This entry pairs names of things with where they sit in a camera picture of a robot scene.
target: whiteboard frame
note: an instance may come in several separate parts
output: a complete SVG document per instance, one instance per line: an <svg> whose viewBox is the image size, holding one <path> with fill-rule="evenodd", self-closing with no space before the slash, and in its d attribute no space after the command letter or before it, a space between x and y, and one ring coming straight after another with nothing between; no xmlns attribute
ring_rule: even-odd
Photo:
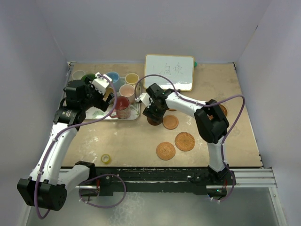
<svg viewBox="0 0 301 226"><path fill-rule="evenodd" d="M153 54L153 53L149 53L149 54L146 54L145 55L145 60L144 60L144 77L146 75L146 57L148 55L155 55L155 56L167 56L167 57L189 57L189 58L192 58L193 59L193 64L192 64L192 83L191 83L191 89L187 90L187 89L181 89L181 91L185 91L185 92L189 92L189 91L192 91L192 88L193 88L193 75L194 75L194 62L195 62L195 59L193 56L182 56L182 55L167 55L167 54ZM145 89L147 89L148 87L145 87L145 79L143 80L143 87Z"/></svg>

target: red cup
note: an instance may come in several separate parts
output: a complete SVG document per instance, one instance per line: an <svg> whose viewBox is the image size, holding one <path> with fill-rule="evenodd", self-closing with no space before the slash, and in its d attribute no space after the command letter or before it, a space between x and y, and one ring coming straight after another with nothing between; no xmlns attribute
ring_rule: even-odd
<svg viewBox="0 0 301 226"><path fill-rule="evenodd" d="M117 103L114 111L111 113L111 118L127 119L131 115L130 102L126 97L117 97Z"/></svg>

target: pink cup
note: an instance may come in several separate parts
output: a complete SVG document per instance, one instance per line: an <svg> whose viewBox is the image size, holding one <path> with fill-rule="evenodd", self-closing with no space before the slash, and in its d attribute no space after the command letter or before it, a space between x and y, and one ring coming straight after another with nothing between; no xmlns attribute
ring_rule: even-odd
<svg viewBox="0 0 301 226"><path fill-rule="evenodd" d="M117 97L117 103L111 118L127 119L131 115L130 102L126 97Z"/></svg>
<svg viewBox="0 0 301 226"><path fill-rule="evenodd" d="M120 87L119 93L123 97L126 97L129 101L130 104L132 104L135 101L135 88L132 85L126 84Z"/></svg>

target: blue cup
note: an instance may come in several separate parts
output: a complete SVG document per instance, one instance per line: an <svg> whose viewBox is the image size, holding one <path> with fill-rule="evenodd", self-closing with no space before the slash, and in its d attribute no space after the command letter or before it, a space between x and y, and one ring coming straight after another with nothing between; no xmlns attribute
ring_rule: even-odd
<svg viewBox="0 0 301 226"><path fill-rule="evenodd" d="M119 89L122 86L119 74L117 72L109 72L106 73L106 75L108 75L112 79L113 86L116 92L119 92Z"/></svg>

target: yellow frame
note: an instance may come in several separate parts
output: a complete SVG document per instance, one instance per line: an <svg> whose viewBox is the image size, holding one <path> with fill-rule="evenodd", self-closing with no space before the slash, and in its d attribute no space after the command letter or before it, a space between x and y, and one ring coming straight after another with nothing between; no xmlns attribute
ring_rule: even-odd
<svg viewBox="0 0 301 226"><path fill-rule="evenodd" d="M166 55L166 54L153 54L153 53L149 53L145 55L145 60L144 60L144 77L145 77L145 73L146 73L146 57L148 55L155 55L155 56L168 56L168 57L192 57L193 59L193 64L192 64L192 84L191 84L191 89L190 90L181 90L181 91L185 91L185 92L189 92L192 91L192 87L193 87L193 74L194 74L194 57L193 56L181 56L181 55ZM145 79L143 80L143 87L146 89L147 87L145 87Z"/></svg>

